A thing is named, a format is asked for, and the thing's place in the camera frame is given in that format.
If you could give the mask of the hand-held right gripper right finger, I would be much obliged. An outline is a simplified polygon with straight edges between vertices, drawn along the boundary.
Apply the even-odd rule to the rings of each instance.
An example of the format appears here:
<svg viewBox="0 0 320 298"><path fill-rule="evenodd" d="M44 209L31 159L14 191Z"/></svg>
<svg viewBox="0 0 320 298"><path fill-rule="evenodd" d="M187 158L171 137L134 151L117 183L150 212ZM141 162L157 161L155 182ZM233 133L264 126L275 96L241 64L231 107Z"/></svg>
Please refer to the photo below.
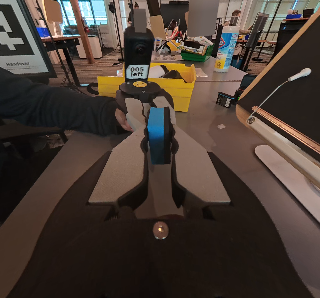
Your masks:
<svg viewBox="0 0 320 298"><path fill-rule="evenodd" d="M207 150L177 125L172 127L171 192L175 205L203 209L231 200Z"/></svg>

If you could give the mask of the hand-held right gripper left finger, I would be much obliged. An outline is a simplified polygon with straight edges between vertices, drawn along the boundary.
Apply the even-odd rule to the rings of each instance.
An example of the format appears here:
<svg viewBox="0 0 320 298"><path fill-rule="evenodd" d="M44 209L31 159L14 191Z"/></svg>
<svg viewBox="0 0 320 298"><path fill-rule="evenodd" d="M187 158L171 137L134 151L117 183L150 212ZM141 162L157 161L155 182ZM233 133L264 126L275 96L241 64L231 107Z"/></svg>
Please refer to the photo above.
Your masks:
<svg viewBox="0 0 320 298"><path fill-rule="evenodd" d="M88 200L91 205L137 209L148 196L148 143L145 126L113 148Z"/></svg>

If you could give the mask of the blue and black sponge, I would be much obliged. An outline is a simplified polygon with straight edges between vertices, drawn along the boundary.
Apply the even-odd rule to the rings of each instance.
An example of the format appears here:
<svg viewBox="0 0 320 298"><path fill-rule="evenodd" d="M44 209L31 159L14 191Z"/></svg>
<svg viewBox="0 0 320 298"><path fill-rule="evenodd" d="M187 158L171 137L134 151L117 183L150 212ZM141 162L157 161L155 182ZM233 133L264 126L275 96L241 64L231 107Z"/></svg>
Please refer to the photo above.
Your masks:
<svg viewBox="0 0 320 298"><path fill-rule="evenodd" d="M171 163L170 108L151 107L147 122L150 158L153 165Z"/></svg>

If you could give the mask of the black angular object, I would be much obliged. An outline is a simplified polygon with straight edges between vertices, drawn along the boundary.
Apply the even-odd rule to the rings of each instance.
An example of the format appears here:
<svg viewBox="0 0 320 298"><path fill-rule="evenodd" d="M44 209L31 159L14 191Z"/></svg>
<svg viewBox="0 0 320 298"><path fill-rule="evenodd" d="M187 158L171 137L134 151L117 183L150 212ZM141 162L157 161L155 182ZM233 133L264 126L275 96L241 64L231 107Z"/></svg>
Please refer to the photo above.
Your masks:
<svg viewBox="0 0 320 298"><path fill-rule="evenodd" d="M160 78L163 79L182 79L185 83L187 81L181 76L181 74L176 70L168 70L168 68L165 65L160 65L160 68L162 68L164 74L160 76Z"/></svg>

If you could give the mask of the person's left hand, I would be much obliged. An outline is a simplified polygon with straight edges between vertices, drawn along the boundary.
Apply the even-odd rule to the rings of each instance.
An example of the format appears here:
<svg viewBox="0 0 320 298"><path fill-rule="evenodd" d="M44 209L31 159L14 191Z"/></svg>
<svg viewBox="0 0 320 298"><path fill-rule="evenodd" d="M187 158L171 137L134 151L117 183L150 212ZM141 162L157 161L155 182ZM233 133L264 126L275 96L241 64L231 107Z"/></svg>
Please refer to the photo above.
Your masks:
<svg viewBox="0 0 320 298"><path fill-rule="evenodd" d="M129 131L129 132L134 132L134 130L131 128L130 124L127 121L126 114L118 108L115 110L115 118L116 118L118 124L124 130Z"/></svg>

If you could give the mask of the yellow storage bin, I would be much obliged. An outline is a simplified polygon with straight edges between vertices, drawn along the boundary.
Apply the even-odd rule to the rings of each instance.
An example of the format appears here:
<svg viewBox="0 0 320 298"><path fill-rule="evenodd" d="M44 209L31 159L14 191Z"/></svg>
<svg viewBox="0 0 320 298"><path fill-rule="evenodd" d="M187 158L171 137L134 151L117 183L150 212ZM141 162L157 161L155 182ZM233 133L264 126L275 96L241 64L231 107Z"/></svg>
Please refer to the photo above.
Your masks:
<svg viewBox="0 0 320 298"><path fill-rule="evenodd" d="M192 96L196 77L194 64L186 66L183 63L151 63L151 67L165 65L166 68L176 70L183 79L163 79L148 78L149 81L156 82L166 92L170 94L174 102L174 110L179 112L187 112ZM124 77L118 76L98 76L98 92L100 96L114 97L119 86L125 81Z"/></svg>

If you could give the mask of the white and black tool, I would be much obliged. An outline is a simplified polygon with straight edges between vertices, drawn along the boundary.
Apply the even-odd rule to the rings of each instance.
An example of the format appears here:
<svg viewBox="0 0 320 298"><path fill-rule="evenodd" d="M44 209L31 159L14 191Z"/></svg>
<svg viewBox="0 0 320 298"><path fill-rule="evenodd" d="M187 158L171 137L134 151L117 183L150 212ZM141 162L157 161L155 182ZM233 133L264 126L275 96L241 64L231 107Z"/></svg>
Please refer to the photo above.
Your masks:
<svg viewBox="0 0 320 298"><path fill-rule="evenodd" d="M157 48L155 53L156 54L161 54L161 53L171 54L171 48L168 43L169 42L167 40L162 41L162 44Z"/></svg>

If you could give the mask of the small black battery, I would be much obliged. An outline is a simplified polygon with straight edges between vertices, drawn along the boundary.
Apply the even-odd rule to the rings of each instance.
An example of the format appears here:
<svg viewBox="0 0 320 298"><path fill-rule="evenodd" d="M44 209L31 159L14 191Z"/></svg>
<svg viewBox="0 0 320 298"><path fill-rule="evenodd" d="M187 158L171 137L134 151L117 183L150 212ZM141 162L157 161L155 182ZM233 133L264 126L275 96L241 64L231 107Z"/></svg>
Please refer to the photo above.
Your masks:
<svg viewBox="0 0 320 298"><path fill-rule="evenodd" d="M225 108L230 108L236 102L236 98L224 92L218 92L216 104Z"/></svg>

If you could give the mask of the wooden top desk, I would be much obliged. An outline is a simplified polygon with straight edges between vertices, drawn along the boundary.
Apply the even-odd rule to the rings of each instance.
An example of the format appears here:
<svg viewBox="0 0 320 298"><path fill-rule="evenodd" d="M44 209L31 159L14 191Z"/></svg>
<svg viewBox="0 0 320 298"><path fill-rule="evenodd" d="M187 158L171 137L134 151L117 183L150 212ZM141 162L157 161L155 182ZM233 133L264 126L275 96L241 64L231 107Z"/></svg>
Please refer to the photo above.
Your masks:
<svg viewBox="0 0 320 298"><path fill-rule="evenodd" d="M67 88L74 88L75 91L81 87L78 75L75 71L72 59L70 57L69 48L79 45L80 35L66 35L66 36L49 36L41 37L47 52L56 52L60 66L64 72Z"/></svg>

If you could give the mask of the white wipes canister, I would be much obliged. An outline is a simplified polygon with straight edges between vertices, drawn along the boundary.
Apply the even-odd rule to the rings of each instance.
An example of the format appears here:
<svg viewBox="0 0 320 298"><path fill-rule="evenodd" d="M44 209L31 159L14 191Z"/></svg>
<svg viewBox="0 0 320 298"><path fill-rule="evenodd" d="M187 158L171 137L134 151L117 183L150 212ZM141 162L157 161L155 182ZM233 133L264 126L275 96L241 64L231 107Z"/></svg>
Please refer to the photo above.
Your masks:
<svg viewBox="0 0 320 298"><path fill-rule="evenodd" d="M239 31L239 26L223 27L214 66L215 72L228 72L237 44Z"/></svg>

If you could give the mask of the dark zip case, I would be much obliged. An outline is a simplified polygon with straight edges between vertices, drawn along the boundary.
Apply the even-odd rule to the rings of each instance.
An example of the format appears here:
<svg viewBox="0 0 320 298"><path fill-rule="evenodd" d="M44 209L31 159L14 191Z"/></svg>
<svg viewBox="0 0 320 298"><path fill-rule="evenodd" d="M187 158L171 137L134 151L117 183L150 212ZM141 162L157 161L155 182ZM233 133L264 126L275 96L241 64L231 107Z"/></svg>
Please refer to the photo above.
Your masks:
<svg viewBox="0 0 320 298"><path fill-rule="evenodd" d="M257 76L256 75L250 75L250 74L246 74L243 76L243 79L240 83L239 88L236 90L235 94L234 94L234 98L235 98L235 103L238 102L241 94L246 90L246 88L255 80Z"/></svg>

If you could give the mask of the beige reflector panel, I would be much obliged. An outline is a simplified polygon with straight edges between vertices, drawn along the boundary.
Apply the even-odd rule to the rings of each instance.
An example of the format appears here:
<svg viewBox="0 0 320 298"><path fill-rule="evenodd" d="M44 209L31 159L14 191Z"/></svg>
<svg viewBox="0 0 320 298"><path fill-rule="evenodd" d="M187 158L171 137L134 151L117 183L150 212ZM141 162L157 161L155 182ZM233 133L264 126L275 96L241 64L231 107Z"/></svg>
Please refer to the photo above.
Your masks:
<svg viewBox="0 0 320 298"><path fill-rule="evenodd" d="M46 21L50 24L63 24L62 10L58 1L42 0Z"/></svg>

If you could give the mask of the framed marker sign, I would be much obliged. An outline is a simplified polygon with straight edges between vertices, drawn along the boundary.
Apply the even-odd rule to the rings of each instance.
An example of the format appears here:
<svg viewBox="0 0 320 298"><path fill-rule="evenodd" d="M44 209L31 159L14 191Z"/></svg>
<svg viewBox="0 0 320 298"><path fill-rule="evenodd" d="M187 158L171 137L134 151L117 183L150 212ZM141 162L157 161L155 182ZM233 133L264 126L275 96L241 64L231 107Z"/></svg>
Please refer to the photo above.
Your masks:
<svg viewBox="0 0 320 298"><path fill-rule="evenodd" d="M0 65L19 76L57 77L25 0L0 0Z"/></svg>

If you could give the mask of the framed sign on stand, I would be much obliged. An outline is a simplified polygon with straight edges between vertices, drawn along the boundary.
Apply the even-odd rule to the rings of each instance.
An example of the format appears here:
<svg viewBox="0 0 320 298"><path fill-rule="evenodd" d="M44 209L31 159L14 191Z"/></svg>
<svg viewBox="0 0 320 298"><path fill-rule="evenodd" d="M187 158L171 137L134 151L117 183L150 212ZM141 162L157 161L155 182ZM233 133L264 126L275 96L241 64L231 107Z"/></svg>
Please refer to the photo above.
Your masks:
<svg viewBox="0 0 320 298"><path fill-rule="evenodd" d="M260 35L262 33L262 31L264 30L264 27L266 25L266 22L269 18L269 14L266 13L262 13L262 12L258 12L256 19L254 21L253 27L251 29L249 38L246 42L246 46L245 46L245 62L246 65L244 66L244 71L247 70L248 65L249 65L249 61L251 59L251 56L253 54L254 48L257 46Z"/></svg>

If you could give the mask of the black board with wooden rim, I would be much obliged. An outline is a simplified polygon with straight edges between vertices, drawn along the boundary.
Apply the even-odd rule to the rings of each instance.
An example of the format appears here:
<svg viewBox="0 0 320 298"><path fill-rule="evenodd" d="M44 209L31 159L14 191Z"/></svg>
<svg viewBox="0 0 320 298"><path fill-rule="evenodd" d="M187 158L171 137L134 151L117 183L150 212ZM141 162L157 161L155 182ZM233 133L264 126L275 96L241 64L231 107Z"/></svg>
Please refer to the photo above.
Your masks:
<svg viewBox="0 0 320 298"><path fill-rule="evenodd" d="M320 142L319 31L318 10L249 85L240 96L236 106L238 120L245 126L250 127L246 120L253 112L253 107L260 105L270 93L287 81L290 76L297 74L304 68L310 68L310 75L283 84L262 105L262 110L278 119L280 123L304 135L306 142L315 143L314 148L308 146L306 142L299 141L298 138L273 124L271 120L267 120L262 115L255 113L254 116L257 116L259 120L282 134L317 161L319 161Z"/></svg>

